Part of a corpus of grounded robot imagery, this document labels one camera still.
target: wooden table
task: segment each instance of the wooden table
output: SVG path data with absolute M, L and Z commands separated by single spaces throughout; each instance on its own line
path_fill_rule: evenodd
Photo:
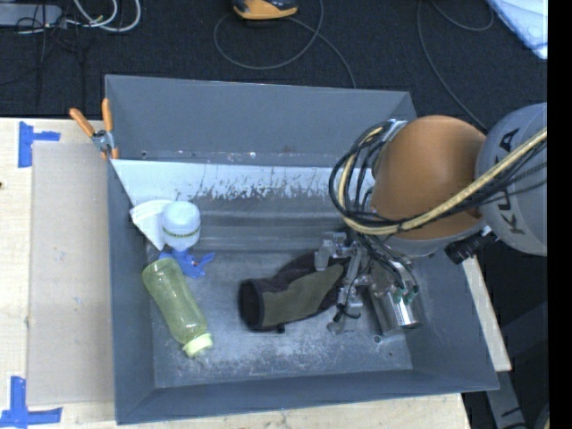
M 0 247 L 3 250 L 2 270 L 0 270 L 0 401 L 4 402 L 8 401 L 10 394 L 10 377 L 18 375 L 26 378 L 29 357 L 30 233 L 32 231 L 34 166 L 18 168 L 17 165 L 20 121 L 33 125 L 35 132 L 53 130 L 61 133 L 60 142 L 36 141 L 32 148 L 39 145 L 63 143 L 85 145 L 88 142 L 86 135 L 71 120 L 0 118 L 0 136 L 2 137 L 0 138 Z M 101 122 L 92 122 L 92 124 L 96 129 L 104 127 Z M 88 143 L 86 151 L 96 154 L 97 149 L 90 142 Z M 55 163 L 66 164 L 66 160 L 60 157 Z M 82 179 L 79 175 L 76 181 L 71 182 L 71 186 L 81 189 L 81 183 Z M 69 189 L 62 195 L 72 196 L 73 189 Z M 106 236 L 100 239 L 107 242 Z M 473 292 L 475 306 L 484 327 L 484 335 L 495 369 L 497 371 L 510 370 L 511 364 L 478 263 L 474 259 L 468 259 L 463 265 L 467 273 L 468 287 Z M 63 407 L 62 421 L 48 427 L 68 428 L 77 425 L 87 428 L 116 427 L 113 397 L 99 401 L 58 401 L 55 404 L 29 406 L 29 409 Z M 292 429 L 337 427 L 466 429 L 470 425 L 461 396 L 448 394 L 246 415 L 203 417 L 186 421 L 145 424 L 145 427 L 172 429 L 179 427 L 201 429 L 278 427 Z

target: blue clamp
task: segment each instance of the blue clamp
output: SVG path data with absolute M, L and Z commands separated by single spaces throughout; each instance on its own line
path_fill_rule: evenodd
M 59 141 L 59 132 L 42 131 L 34 133 L 34 128 L 24 121 L 20 121 L 20 139 L 18 142 L 18 166 L 30 167 L 32 165 L 32 143 L 42 139 L 44 141 Z
M 28 425 L 48 425 L 59 423 L 62 408 L 53 410 L 28 411 L 26 407 L 26 380 L 13 376 L 10 382 L 10 409 L 2 410 L 0 427 L 26 429 Z
M 215 253 L 206 254 L 200 260 L 197 260 L 194 256 L 189 254 L 187 250 L 177 251 L 176 249 L 172 249 L 171 251 L 162 251 L 159 255 L 159 259 L 163 259 L 164 257 L 172 257 L 175 259 L 181 267 L 183 274 L 191 278 L 198 278 L 199 276 L 205 276 L 203 267 L 215 258 Z

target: white container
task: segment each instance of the white container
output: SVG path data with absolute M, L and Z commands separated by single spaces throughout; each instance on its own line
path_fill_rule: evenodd
M 190 202 L 171 202 L 163 210 L 162 227 L 164 242 L 176 251 L 184 251 L 198 242 L 200 212 Z

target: black floor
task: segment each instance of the black floor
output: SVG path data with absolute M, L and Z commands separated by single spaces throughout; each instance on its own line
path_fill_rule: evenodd
M 71 0 L 18 1 L 39 4 L 38 12 L 41 3 L 57 4 L 68 19 L 79 17 Z M 109 0 L 80 1 L 94 17 L 112 10 Z M 75 106 L 99 119 L 108 73 L 406 90 L 419 116 L 452 115 L 486 129 L 547 101 L 548 62 L 484 0 L 298 0 L 297 22 L 265 28 L 239 20 L 226 0 L 140 2 L 140 23 L 125 33 L 71 24 L 36 34 L 1 28 L 0 115 L 65 118 Z M 123 26 L 134 8 L 133 0 L 119 0 Z M 490 21 L 484 30 L 461 27 Z M 479 260 L 501 328 L 547 300 L 545 257 L 497 243 Z M 548 401 L 547 343 L 513 361 L 515 389 L 534 427 Z M 493 427 L 486 396 L 464 398 L 473 427 Z

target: yellow-green bottle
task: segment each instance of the yellow-green bottle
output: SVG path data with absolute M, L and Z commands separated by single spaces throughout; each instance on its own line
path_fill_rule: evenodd
M 206 319 L 190 292 L 181 267 L 172 257 L 156 260 L 143 270 L 143 283 L 159 306 L 173 338 L 190 358 L 213 346 Z

